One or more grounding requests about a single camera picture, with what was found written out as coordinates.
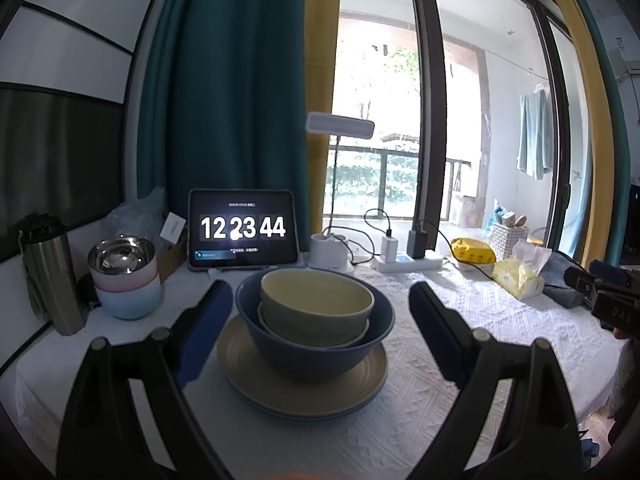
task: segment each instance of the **stacked bowls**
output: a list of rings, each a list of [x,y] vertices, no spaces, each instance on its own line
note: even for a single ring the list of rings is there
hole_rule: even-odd
[[[154,245],[146,238],[119,236],[96,244],[87,257],[102,307],[121,319],[154,311],[161,296]]]
[[[236,307],[260,354],[297,379],[325,380],[361,362],[391,332],[388,299],[330,270],[264,270],[241,283]]]

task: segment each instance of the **tissue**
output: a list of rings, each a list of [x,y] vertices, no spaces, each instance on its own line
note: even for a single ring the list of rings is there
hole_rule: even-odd
[[[513,257],[497,262],[492,278],[517,299],[532,298],[545,287],[545,280],[539,274],[551,254],[551,249],[518,240],[513,247]]]

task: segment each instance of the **digital clock display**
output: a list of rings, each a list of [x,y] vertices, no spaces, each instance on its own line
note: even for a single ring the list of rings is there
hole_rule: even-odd
[[[194,189],[189,200],[192,267],[261,267],[298,260],[289,191]]]

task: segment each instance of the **power strip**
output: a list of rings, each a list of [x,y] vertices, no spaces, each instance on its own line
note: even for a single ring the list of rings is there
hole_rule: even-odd
[[[386,262],[380,256],[374,257],[371,267],[382,272],[412,272],[414,270],[438,270],[442,268],[443,257],[435,251],[426,251],[424,258],[414,260],[405,251],[398,251],[394,262]]]

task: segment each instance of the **beige plate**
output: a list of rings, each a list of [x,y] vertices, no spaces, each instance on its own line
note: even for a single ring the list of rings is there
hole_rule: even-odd
[[[241,317],[218,338],[218,362],[238,392],[259,409],[293,420],[326,420],[365,406],[386,380],[387,360],[379,344],[359,364],[321,383],[289,379],[259,354]]]

